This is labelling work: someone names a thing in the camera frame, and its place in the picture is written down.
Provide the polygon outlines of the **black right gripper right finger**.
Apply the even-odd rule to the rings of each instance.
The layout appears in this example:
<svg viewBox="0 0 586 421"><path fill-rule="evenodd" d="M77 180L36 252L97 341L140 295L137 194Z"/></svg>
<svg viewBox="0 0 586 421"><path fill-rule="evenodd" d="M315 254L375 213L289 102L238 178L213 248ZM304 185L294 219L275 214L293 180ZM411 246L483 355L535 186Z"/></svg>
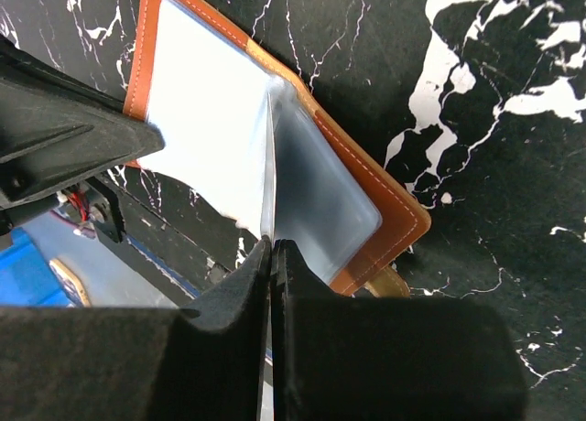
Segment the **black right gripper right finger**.
<svg viewBox="0 0 586 421"><path fill-rule="evenodd" d="M336 294L290 240L272 263L276 419L525 418L522 367L492 308Z"/></svg>

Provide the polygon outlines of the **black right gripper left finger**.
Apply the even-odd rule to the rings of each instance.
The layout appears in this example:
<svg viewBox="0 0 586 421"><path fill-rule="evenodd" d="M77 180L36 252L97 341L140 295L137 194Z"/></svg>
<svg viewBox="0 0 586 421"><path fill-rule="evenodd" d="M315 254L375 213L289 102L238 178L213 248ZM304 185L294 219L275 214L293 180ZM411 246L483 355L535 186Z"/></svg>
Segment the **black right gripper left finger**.
<svg viewBox="0 0 586 421"><path fill-rule="evenodd" d="M183 308L3 308L1 417L256 420L271 253Z"/></svg>

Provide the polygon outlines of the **brown leather card holder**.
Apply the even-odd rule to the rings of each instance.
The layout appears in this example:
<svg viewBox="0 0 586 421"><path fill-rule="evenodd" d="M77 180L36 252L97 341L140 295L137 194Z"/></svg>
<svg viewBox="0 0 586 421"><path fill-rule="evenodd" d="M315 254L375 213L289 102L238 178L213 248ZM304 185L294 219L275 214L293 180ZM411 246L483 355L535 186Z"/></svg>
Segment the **brown leather card holder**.
<svg viewBox="0 0 586 421"><path fill-rule="evenodd" d="M295 242L337 293L408 296L391 263L428 231L427 212L204 0L140 0L124 111L163 139L134 167L189 186L257 238Z"/></svg>

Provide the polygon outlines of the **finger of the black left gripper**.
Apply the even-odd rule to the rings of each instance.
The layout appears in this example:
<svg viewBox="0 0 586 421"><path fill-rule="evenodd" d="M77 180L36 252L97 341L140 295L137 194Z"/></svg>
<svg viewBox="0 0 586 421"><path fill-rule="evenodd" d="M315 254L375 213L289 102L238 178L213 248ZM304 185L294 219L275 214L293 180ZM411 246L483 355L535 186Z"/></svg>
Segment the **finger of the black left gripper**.
<svg viewBox="0 0 586 421"><path fill-rule="evenodd" d="M122 104L1 39L1 207L42 200L157 152L162 134Z"/></svg>

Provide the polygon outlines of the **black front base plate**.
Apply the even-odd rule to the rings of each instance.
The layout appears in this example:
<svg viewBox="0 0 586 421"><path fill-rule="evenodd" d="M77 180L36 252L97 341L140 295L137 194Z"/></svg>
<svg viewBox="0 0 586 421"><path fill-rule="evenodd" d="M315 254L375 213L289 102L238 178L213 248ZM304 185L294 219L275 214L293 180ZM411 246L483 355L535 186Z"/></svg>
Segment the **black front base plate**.
<svg viewBox="0 0 586 421"><path fill-rule="evenodd" d="M101 241L165 297L183 306L235 270L256 239L187 185L135 167L98 175L116 232Z"/></svg>

